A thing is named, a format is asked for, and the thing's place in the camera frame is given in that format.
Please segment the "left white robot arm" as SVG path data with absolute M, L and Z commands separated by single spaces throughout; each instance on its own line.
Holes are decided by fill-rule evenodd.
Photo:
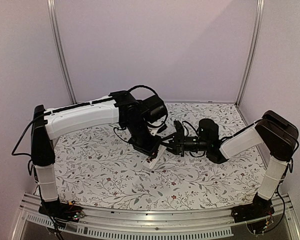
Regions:
M 31 128 L 31 159 L 45 209 L 53 217 L 60 217 L 65 211 L 59 202 L 55 177 L 55 139 L 94 126 L 119 124 L 129 131 L 128 143 L 135 150 L 156 157 L 161 137 L 151 133 L 151 129 L 157 128 L 156 121 L 167 117 L 168 110 L 157 93 L 140 100 L 130 90 L 61 108 L 36 106 Z

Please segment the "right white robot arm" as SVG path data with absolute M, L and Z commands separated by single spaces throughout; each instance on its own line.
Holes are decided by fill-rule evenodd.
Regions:
M 204 152 L 211 162 L 223 164 L 256 146 L 264 145 L 268 149 L 270 160 L 256 193 L 259 199 L 248 208 L 252 218 L 259 218 L 268 210 L 266 201 L 272 198 L 283 181 L 288 163 L 299 147 L 297 127 L 272 110 L 231 136 L 220 137 L 218 124 L 209 118 L 199 121 L 194 136 L 186 136 L 184 126 L 178 120 L 174 121 L 174 127 L 175 132 L 161 142 L 174 155 Z

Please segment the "right aluminium frame post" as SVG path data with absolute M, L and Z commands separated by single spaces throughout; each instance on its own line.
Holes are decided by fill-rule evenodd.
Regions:
M 255 11 L 255 18 L 253 24 L 253 31 L 252 37 L 250 41 L 249 51 L 247 55 L 247 60 L 245 63 L 243 76 L 241 80 L 241 84 L 239 87 L 238 95 L 236 97 L 235 105 L 239 107 L 243 101 L 245 91 L 248 85 L 249 77 L 251 74 L 254 57 L 256 54 L 258 40 L 260 36 L 261 26 L 262 26 L 262 19 L 263 19 L 263 12 L 264 12 L 265 1 L 264 0 L 257 0 L 256 2 L 256 11 Z

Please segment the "aluminium frame post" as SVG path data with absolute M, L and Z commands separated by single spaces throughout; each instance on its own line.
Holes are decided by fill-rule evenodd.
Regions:
M 248 85 L 249 77 L 251 74 L 254 57 L 256 54 L 258 40 L 260 36 L 261 26 L 262 26 L 262 19 L 263 19 L 263 12 L 264 12 L 265 1 L 264 0 L 257 0 L 256 2 L 256 11 L 255 11 L 255 18 L 253 24 L 253 31 L 252 37 L 250 41 L 249 51 L 247 55 L 247 60 L 245 63 L 243 76 L 241 80 L 241 84 L 239 87 L 238 95 L 236 97 L 235 105 L 239 107 L 243 101 L 245 91 Z
M 77 102 L 77 99 L 75 96 L 73 84 L 71 82 L 70 73 L 69 73 L 67 61 L 65 58 L 65 52 L 63 49 L 63 45 L 62 45 L 62 39 L 61 39 L 61 34 L 60 34 L 59 24 L 58 24 L 58 16 L 57 16 L 57 11 L 56 11 L 56 3 L 54 0 L 47 0 L 46 2 L 47 2 L 47 9 L 48 9 L 48 14 L 49 14 L 52 35 L 53 35 L 53 39 L 54 39 L 54 44 L 55 44 L 56 53 L 57 53 L 61 73 L 63 76 L 64 84 L 65 84 L 70 102 L 72 104 L 77 104 L 78 102 Z

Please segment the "white remote battery cover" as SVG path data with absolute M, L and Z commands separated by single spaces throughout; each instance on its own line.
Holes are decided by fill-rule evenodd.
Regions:
M 152 169 L 149 169 L 149 168 L 142 168 L 141 169 L 143 172 L 146 172 L 146 173 L 149 173 L 149 174 L 152 174 L 154 173 L 154 171 Z

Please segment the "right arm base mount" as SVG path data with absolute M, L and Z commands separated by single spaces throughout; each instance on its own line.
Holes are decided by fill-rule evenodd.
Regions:
M 261 198 L 257 193 L 252 203 L 238 205 L 231 209 L 231 216 L 235 223 L 266 217 L 274 213 L 275 210 L 272 201 Z

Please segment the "front aluminium rail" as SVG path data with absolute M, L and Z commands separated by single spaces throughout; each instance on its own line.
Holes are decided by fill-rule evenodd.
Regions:
M 252 234 L 235 222 L 230 206 L 197 210 L 141 211 L 87 206 L 85 217 L 60 228 L 65 240 L 300 240 L 300 225 L 287 194 L 274 197 L 273 231 Z

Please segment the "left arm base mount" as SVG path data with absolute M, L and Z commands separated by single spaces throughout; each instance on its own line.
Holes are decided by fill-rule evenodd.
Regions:
M 76 205 L 76 201 L 72 200 L 67 203 L 56 201 L 41 201 L 38 212 L 55 220 L 62 222 L 78 222 L 85 216 L 83 208 Z

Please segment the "left aluminium frame post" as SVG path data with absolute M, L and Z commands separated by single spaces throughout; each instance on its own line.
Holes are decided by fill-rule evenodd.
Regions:
M 48 9 L 48 14 L 49 14 L 52 35 L 53 35 L 53 39 L 54 39 L 54 44 L 55 44 L 56 53 L 57 53 L 61 73 L 63 76 L 64 84 L 65 84 L 70 102 L 72 104 L 77 104 L 78 102 L 77 102 L 77 99 L 75 96 L 73 84 L 71 82 L 70 73 L 69 73 L 67 61 L 65 58 L 65 52 L 63 49 L 63 45 L 62 45 L 62 39 L 61 39 L 61 34 L 60 34 L 59 24 L 58 24 L 58 16 L 57 16 L 57 11 L 56 11 L 56 3 L 54 0 L 47 0 L 46 2 L 47 2 L 47 9 Z

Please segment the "floral patterned table mat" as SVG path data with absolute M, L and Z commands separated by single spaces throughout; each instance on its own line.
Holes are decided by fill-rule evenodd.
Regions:
M 47 202 L 148 211 L 219 208 L 251 202 L 266 171 L 256 148 L 222 164 L 164 147 L 152 159 L 133 149 L 128 131 L 114 132 L 119 111 L 113 101 L 50 108 L 45 120 L 55 163 L 35 170 Z

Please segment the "white remote control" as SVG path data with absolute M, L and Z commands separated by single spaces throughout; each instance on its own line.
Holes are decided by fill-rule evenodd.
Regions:
M 152 158 L 149 165 L 148 165 L 149 169 L 152 170 L 155 167 L 155 165 L 160 160 L 160 158 L 162 157 L 165 150 L 166 150 L 166 147 L 162 146 L 162 145 L 158 148 L 157 156 L 155 158 Z

